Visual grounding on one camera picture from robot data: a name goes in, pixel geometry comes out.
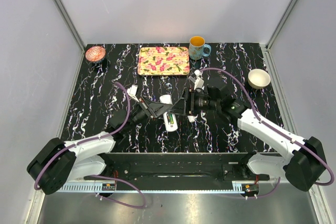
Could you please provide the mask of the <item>white remote control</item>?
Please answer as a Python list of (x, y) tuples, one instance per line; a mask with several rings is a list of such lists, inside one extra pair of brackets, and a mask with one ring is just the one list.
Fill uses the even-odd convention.
[[(165, 104), (172, 105), (172, 99), (169, 94), (160, 96), (160, 102)], [(177, 120), (175, 114), (172, 114), (170, 112), (165, 112), (163, 114), (163, 120), (165, 124), (165, 128), (167, 132), (174, 132), (178, 129), (177, 126)]]

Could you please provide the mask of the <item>green yellow battery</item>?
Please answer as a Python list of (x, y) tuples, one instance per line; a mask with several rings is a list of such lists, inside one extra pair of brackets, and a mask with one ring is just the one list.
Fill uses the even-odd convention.
[(176, 118), (174, 114), (169, 114), (169, 118), (170, 118), (170, 124), (175, 124), (176, 123)]

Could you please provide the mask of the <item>white battery cover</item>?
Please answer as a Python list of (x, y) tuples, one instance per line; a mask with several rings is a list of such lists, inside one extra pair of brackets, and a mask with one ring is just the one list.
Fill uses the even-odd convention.
[(194, 116), (190, 115), (187, 118), (188, 118), (189, 122), (191, 122), (191, 123), (193, 123), (195, 121), (195, 117)]

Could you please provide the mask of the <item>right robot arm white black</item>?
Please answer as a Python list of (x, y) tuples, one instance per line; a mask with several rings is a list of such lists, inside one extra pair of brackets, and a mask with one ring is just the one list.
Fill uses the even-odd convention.
[(170, 110), (185, 116), (214, 111), (223, 121), (257, 137), (278, 153), (278, 156), (249, 154), (238, 168), (245, 180), (259, 174), (284, 177), (295, 188), (308, 191), (326, 169), (326, 157), (319, 139), (312, 136), (307, 140), (279, 127), (258, 114), (251, 105), (234, 99), (226, 87), (207, 87), (205, 92), (184, 89)]

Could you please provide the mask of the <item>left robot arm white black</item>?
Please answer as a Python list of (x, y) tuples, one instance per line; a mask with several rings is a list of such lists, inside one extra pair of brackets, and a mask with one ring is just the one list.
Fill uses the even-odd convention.
[(100, 155), (113, 150), (117, 143), (114, 136), (145, 117), (146, 111), (153, 107), (140, 107), (139, 113), (130, 118), (129, 97), (127, 102), (127, 110), (117, 111), (110, 119), (110, 126), (95, 136), (65, 142), (51, 139), (27, 166), (28, 174), (35, 181), (34, 189), (50, 195), (74, 179), (91, 175), (104, 180), (111, 178), (114, 168)]

